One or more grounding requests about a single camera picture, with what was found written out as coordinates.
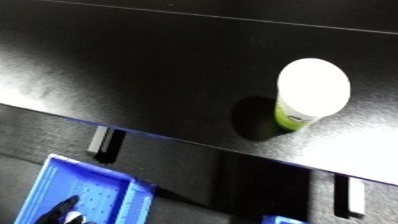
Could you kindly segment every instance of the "black glove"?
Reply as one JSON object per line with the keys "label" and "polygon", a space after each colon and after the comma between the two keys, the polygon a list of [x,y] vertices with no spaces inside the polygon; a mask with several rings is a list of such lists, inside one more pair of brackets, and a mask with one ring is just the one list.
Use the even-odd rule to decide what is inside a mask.
{"label": "black glove", "polygon": [[79,196],[75,195],[54,206],[49,212],[42,215],[35,224],[61,224],[59,219],[79,202]]}

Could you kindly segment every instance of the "plastic tub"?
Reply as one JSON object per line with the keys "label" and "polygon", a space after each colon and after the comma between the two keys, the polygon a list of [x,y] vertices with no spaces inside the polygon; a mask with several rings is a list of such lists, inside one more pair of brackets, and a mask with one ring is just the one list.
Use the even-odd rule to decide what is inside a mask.
{"label": "plastic tub", "polygon": [[143,224],[155,186],[129,175],[50,155],[16,224],[34,223],[59,202],[80,197],[76,211],[96,224]]}

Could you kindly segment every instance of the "black surface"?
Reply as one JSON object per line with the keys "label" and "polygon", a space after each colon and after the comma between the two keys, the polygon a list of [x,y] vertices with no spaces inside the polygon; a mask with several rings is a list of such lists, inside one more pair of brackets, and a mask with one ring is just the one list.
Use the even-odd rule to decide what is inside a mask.
{"label": "black surface", "polygon": [[61,0],[133,9],[397,32],[394,0]]}
{"label": "black surface", "polygon": [[[85,153],[95,127],[0,108],[0,154],[41,164],[57,153],[103,166]],[[158,185],[159,196],[203,208],[251,219],[267,213],[308,218],[306,169],[141,133],[127,134],[116,161],[106,167]]]}
{"label": "black surface", "polygon": [[[0,4],[1,103],[398,184],[395,34]],[[231,118],[237,104],[274,99],[280,70],[303,57],[347,73],[348,106],[301,132],[240,135]]]}
{"label": "black surface", "polygon": [[[0,154],[0,222],[13,223],[40,165]],[[398,188],[384,184],[365,182],[366,215],[364,219],[343,219],[333,215],[333,175],[313,172],[309,198],[309,221],[313,224],[394,224],[398,220]],[[258,220],[220,213],[203,207],[186,204],[157,196],[149,212],[148,224],[258,224]]]}
{"label": "black surface", "polygon": [[[12,220],[15,219],[39,172],[40,165],[38,164],[44,162],[49,152],[68,155],[68,157],[96,165],[99,164],[83,151],[84,147],[87,148],[90,141],[89,136],[93,135],[95,127],[10,107],[2,107],[0,111],[0,128],[2,133],[0,137],[0,142],[2,143],[0,147],[0,223],[6,224],[12,223]],[[63,137],[57,137],[58,135],[66,135],[66,133],[68,135],[65,138],[68,141]],[[66,144],[67,142],[78,143],[78,145]],[[250,162],[253,159],[252,157],[232,156],[235,159],[230,159],[230,161],[235,161],[234,163],[220,167],[219,160],[222,158],[220,156],[222,151],[206,147],[198,148],[198,146],[159,138],[159,136],[139,134],[129,134],[126,136],[121,153],[116,163],[112,166],[118,165],[116,167],[108,166],[109,168],[123,170],[131,175],[150,180],[160,185],[163,189],[174,193],[166,194],[165,192],[158,192],[149,213],[148,223],[258,223],[257,220],[237,217],[204,208],[212,201],[222,201],[221,196],[228,195],[226,193],[233,193],[230,189],[239,189],[239,187],[236,188],[237,185],[247,186],[248,182],[241,182],[241,177],[239,175],[235,175],[234,177],[234,174],[242,172],[242,170],[238,169],[238,164],[244,164],[244,161]],[[4,154],[12,154],[14,157],[20,159],[4,156]],[[276,164],[259,163],[258,158],[254,158],[253,161],[252,165],[245,166],[247,170],[244,169],[244,172],[252,171],[253,178],[258,177],[261,180],[262,175],[269,176],[269,172],[264,170],[266,167],[274,167],[276,170],[281,170],[281,166],[277,168],[278,165]],[[295,172],[290,168],[287,168],[287,170],[290,170],[290,173]],[[229,183],[231,185],[223,186],[226,187],[226,191],[223,194],[213,194],[212,192],[214,192],[215,186],[217,186],[216,183],[220,182],[218,177],[221,178],[225,175],[230,177]],[[270,180],[269,184],[265,187],[263,183],[254,184],[250,190],[257,192],[259,198],[262,199],[267,193],[269,194],[269,189],[272,189],[273,186],[278,188],[280,187],[278,183],[288,181],[288,179],[284,180],[283,178],[273,180],[275,181]],[[286,193],[308,192],[309,190],[308,200],[301,201],[303,200],[302,196],[295,195],[293,197],[281,198],[279,203],[287,205],[291,203],[307,204],[306,213],[310,223],[314,224],[397,223],[398,188],[396,186],[367,181],[365,181],[365,186],[366,215],[364,219],[342,219],[334,216],[334,176],[324,172],[311,172],[310,187],[307,190],[297,191],[290,188],[298,187],[295,182],[292,182],[288,186],[282,186],[282,189],[286,190]]]}

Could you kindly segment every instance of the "black table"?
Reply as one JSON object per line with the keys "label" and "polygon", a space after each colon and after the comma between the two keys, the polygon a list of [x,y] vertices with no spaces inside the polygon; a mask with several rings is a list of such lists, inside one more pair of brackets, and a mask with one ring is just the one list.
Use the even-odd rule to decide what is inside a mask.
{"label": "black table", "polygon": [[[382,9],[397,7],[389,4]],[[379,14],[330,28],[340,20],[311,26],[2,1],[0,102],[398,184],[398,36],[394,22],[379,26],[390,14]],[[285,133],[272,118],[275,82],[306,57],[341,67],[352,98],[339,114]]]}

